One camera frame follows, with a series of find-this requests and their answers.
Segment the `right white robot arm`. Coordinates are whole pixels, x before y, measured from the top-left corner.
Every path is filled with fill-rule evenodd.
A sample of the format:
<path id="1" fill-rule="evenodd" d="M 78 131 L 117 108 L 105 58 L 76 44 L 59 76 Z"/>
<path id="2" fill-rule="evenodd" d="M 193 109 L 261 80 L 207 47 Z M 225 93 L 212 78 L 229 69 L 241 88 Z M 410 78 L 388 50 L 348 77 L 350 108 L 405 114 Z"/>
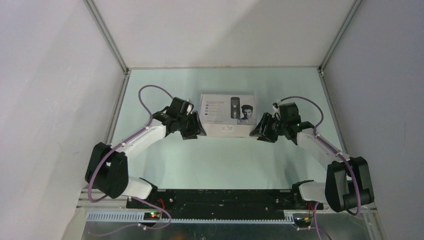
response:
<path id="1" fill-rule="evenodd" d="M 310 202 L 327 204 L 334 212 L 358 215 L 361 206 L 374 202 L 374 190 L 368 162 L 352 157 L 329 143 L 308 121 L 302 121 L 294 103 L 274 103 L 273 114 L 264 113 L 250 132 L 259 141 L 275 143 L 285 137 L 303 148 L 325 169 L 325 182 L 305 180 L 293 185 L 291 204 L 304 209 Z"/>

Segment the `white cardboard kit box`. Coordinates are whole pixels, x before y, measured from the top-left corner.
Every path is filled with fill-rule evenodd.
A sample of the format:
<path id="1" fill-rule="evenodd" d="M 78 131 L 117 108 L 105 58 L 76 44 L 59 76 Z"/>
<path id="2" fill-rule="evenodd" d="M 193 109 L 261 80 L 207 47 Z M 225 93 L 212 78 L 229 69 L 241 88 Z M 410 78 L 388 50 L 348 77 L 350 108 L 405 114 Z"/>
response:
<path id="1" fill-rule="evenodd" d="M 202 94 L 199 118 L 208 137 L 250 138 L 257 126 L 253 95 Z"/>

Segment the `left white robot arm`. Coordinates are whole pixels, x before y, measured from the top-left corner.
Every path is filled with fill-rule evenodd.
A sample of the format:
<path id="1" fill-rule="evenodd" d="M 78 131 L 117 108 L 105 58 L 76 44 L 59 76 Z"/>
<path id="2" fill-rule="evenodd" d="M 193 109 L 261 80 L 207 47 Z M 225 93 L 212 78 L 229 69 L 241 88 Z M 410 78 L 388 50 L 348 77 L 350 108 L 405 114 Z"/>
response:
<path id="1" fill-rule="evenodd" d="M 206 136 L 194 105 L 174 97 L 169 106 L 150 115 L 145 127 L 115 145 L 99 142 L 93 147 L 85 181 L 90 190 L 97 189 L 106 197 L 137 198 L 145 208 L 158 202 L 155 185 L 129 175 L 129 162 L 154 143 L 179 132 L 183 140 Z"/>

